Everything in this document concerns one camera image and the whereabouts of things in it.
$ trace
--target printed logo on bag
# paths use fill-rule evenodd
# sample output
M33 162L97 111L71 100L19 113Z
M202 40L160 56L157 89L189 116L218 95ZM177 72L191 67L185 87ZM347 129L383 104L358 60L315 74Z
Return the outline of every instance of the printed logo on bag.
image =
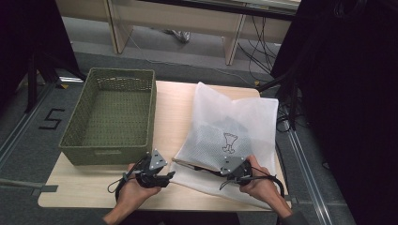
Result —
M228 152L229 154L235 153L235 149L232 147L234 142L237 140L237 135L233 135L230 133L224 133L226 145L222 148L224 152Z

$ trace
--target green wicker basket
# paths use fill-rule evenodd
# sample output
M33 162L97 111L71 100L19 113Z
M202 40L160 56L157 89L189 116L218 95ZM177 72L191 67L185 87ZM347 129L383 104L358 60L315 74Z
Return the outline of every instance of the green wicker basket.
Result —
M128 164L152 152L153 70L91 68L59 144L73 165Z

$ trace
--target human hand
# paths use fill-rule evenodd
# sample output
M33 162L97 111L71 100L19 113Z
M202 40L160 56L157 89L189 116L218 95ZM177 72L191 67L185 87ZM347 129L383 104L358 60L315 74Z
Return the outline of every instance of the human hand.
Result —
M128 171L131 170L133 166L134 164L130 164ZM135 175L132 174L129 177L130 180L120 189L115 208L103 218L107 224L120 223L129 214L138 209L145 200L161 191L161 187L141 187L134 178Z
M253 167L253 176L269 175L268 169L261 167L255 156L250 155L247 159ZM252 180L248 185L241 186L239 189L241 192L248 193L255 199L267 203L280 218L286 218L292 215L292 210L289 205L279 194L274 183L268 179Z

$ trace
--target white mesh bag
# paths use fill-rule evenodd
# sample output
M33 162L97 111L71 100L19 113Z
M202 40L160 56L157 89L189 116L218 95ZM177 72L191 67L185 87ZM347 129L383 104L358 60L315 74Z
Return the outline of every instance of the white mesh bag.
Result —
M175 159L219 172L224 157L255 155L261 166L275 174L275 126L278 100L251 97L231 100L199 82L192 109L191 129ZM241 193L238 185L227 185L226 178L195 171L172 162L176 174L171 182L198 191L269 208L263 202Z

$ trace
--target wooden table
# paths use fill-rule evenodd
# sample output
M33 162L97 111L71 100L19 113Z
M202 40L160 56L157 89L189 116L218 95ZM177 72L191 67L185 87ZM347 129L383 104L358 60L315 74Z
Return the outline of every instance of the wooden table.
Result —
M196 84L157 82L157 102L153 147L171 162L184 143L191 124L191 108ZM254 89L211 86L231 99L259 98ZM277 176L284 178L276 158ZM40 194L42 207L113 208L115 195L107 187L121 178L127 166L73 166L61 153L46 185L57 185L56 192ZM168 172L168 166L161 174ZM194 211L265 211L266 209L210 196L196 190L170 184L149 198L140 209Z

